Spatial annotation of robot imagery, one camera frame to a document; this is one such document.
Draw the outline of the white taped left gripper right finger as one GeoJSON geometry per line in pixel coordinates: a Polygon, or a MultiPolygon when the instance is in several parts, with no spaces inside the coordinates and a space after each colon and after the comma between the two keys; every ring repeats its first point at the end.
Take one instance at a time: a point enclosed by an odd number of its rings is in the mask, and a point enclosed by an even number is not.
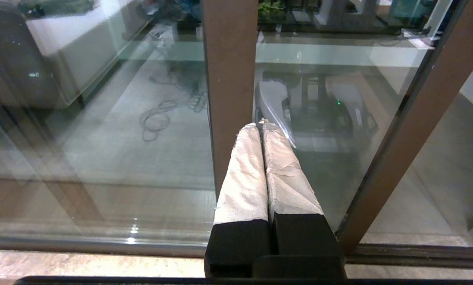
{"type": "Polygon", "coordinates": [[[272,254],[259,260],[261,278],[346,278],[345,255],[277,125],[262,119],[272,254]]]}

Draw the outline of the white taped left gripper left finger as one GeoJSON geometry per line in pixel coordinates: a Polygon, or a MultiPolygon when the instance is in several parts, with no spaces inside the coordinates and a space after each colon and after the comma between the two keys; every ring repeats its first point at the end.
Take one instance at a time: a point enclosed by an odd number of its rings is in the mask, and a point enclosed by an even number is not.
{"type": "Polygon", "coordinates": [[[255,123],[238,132],[217,200],[204,255],[206,277],[251,277],[256,260],[271,252],[268,190],[255,123]]]}

